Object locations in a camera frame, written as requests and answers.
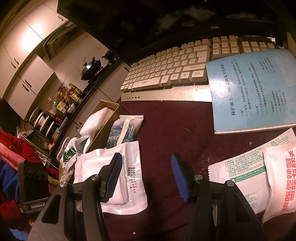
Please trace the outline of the blue floral wipes packet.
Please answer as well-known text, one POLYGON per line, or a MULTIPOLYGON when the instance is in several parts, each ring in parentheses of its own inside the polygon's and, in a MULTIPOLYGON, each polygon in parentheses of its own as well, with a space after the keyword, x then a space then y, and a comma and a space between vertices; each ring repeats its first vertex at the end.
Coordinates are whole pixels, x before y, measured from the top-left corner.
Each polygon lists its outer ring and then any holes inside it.
POLYGON ((105 148, 111 149, 122 143, 133 142, 143 120, 143 115, 119 115, 111 127, 105 148))

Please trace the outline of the white green-print sachet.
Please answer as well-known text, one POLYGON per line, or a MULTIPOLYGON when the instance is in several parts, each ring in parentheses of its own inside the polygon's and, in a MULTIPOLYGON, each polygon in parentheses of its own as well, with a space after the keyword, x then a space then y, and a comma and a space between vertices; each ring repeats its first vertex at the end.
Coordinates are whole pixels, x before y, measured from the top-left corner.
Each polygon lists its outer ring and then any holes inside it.
POLYGON ((208 167, 209 180, 217 183, 233 181, 256 214, 265 211, 269 200, 269 183, 263 149, 295 141, 290 128, 278 137, 236 157, 208 167))

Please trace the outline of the oil bottles on counter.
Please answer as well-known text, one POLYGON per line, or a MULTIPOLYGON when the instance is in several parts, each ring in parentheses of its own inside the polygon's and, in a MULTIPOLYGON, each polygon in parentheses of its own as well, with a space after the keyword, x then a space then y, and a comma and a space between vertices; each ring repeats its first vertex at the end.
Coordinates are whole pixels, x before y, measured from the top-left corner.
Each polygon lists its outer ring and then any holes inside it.
POLYGON ((57 97, 49 97, 47 103, 49 108, 47 112, 51 116, 64 118, 71 114, 82 102, 84 93, 76 85, 69 83, 69 88, 60 86, 57 91, 57 97))

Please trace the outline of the white foam sheet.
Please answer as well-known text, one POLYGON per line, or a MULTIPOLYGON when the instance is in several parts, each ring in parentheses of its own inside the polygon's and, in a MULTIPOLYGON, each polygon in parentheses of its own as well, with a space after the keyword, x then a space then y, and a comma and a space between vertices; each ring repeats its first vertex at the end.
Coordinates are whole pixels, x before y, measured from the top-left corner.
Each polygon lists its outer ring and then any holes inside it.
POLYGON ((105 107, 105 108, 97 111, 96 113, 90 115, 89 118, 83 124, 79 134, 81 136, 85 136, 85 135, 89 135, 97 130, 100 130, 107 114, 108 114, 108 108, 105 107))

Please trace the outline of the beige computer keyboard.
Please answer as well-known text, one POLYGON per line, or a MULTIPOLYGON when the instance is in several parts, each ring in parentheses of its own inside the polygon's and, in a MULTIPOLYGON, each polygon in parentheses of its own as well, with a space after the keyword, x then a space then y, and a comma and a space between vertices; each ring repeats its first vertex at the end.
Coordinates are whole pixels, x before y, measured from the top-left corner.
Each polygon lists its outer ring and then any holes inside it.
POLYGON ((277 49, 275 39, 234 35, 175 46, 131 65, 122 83, 121 101, 210 102, 206 63, 237 54, 277 49))

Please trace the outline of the blue paper booklet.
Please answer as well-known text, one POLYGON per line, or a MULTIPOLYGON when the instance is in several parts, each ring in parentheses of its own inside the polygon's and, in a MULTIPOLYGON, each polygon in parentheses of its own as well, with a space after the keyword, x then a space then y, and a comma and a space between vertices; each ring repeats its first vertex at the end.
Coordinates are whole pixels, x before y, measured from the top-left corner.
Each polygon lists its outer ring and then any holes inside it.
POLYGON ((261 132, 295 126, 295 57, 286 49, 206 64, 214 132, 261 132))

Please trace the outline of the white plastic mailer bag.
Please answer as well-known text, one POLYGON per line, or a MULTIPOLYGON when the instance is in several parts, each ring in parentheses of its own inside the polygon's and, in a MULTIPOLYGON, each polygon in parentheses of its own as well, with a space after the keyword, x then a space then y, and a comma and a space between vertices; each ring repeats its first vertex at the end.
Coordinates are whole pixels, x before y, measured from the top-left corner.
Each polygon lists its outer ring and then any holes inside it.
POLYGON ((138 141, 82 154, 75 164, 74 183, 92 176, 102 182, 99 195, 103 212, 132 215, 147 208, 138 141))

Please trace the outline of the cardboard box tray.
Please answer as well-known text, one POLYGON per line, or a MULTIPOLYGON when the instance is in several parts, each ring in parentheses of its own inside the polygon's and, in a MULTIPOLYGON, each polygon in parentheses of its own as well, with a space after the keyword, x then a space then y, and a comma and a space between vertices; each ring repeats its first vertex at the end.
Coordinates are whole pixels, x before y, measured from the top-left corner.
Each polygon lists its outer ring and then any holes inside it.
POLYGON ((107 108, 107 115, 103 120, 102 127, 90 134, 90 144, 85 153, 95 149, 104 149, 114 122, 119 119, 120 115, 128 115, 128 112, 120 104, 101 99, 87 118, 104 108, 107 108))

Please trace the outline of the range hood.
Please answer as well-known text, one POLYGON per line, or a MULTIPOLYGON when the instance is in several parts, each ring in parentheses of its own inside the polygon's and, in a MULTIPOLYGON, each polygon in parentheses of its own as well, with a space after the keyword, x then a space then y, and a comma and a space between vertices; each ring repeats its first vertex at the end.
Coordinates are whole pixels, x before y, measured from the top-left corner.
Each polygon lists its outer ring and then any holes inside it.
POLYGON ((67 44, 74 40, 80 32, 79 26, 66 21, 49 35, 43 44, 43 51, 48 61, 54 58, 67 44))

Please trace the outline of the green white snack packet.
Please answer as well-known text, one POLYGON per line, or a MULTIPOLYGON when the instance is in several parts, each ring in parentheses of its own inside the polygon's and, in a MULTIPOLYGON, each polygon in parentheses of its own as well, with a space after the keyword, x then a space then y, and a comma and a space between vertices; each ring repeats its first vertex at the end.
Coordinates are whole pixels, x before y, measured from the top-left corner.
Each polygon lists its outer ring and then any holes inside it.
POLYGON ((64 163, 67 163, 75 155, 80 156, 81 154, 85 154, 89 144, 89 135, 72 138, 66 146, 66 149, 62 156, 62 161, 64 163))

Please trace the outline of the white red-print packet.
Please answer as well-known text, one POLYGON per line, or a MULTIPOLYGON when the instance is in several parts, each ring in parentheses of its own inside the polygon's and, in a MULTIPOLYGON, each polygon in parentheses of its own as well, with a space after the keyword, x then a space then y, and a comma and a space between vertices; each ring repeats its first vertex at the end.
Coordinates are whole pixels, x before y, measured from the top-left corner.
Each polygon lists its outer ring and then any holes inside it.
POLYGON ((265 148, 270 196, 262 221, 295 212, 295 141, 265 148))

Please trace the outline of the black wok on stove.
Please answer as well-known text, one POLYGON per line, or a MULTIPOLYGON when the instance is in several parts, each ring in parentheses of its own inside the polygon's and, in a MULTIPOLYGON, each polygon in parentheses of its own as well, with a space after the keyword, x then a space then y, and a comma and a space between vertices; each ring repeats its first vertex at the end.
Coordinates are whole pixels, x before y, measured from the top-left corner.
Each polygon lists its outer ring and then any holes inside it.
POLYGON ((100 60, 96 60, 95 57, 92 57, 91 62, 84 63, 84 68, 81 71, 81 80, 83 81, 88 81, 90 80, 92 77, 94 77, 94 75, 100 71, 101 69, 101 61, 100 60))

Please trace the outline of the black TCL monitor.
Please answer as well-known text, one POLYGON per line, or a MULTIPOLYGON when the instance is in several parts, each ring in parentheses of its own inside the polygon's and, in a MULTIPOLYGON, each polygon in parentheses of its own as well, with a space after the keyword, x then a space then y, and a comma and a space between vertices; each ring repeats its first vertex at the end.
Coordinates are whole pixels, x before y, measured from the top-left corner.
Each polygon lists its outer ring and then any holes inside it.
POLYGON ((295 1, 59 1, 57 12, 128 64, 205 38, 295 35, 295 1))

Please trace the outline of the dish rack with plates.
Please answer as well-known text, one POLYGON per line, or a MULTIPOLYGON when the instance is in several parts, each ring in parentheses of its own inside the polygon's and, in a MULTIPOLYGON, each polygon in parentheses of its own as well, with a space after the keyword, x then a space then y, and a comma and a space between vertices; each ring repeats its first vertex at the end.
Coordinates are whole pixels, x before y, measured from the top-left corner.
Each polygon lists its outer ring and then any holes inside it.
POLYGON ((43 135, 49 140, 56 140, 59 137, 61 123, 48 113, 35 108, 29 118, 29 124, 37 133, 43 135))

